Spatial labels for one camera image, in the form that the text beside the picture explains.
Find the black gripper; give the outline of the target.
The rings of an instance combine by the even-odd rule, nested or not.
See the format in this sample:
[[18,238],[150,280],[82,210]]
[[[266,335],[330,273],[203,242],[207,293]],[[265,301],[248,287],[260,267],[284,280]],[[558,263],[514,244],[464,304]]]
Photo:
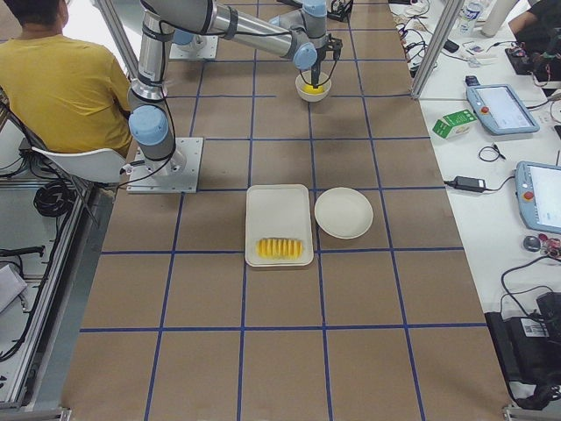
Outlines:
[[343,41],[330,33],[325,33],[319,38],[312,38],[311,43],[316,49],[316,61],[310,69],[310,84],[314,89],[319,87],[320,65],[325,60],[327,53],[332,53],[334,61],[338,61],[343,48]]

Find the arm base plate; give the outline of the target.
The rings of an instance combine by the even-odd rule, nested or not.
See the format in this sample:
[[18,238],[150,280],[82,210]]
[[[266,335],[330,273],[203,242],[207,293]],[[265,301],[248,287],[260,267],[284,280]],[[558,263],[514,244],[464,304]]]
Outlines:
[[195,35],[188,44],[173,43],[171,61],[213,61],[217,56],[218,37]]
[[133,166],[130,180],[125,185],[132,194],[195,193],[201,166],[203,138],[177,138],[175,152],[165,167],[165,161],[148,160],[138,146],[134,161],[143,161]]

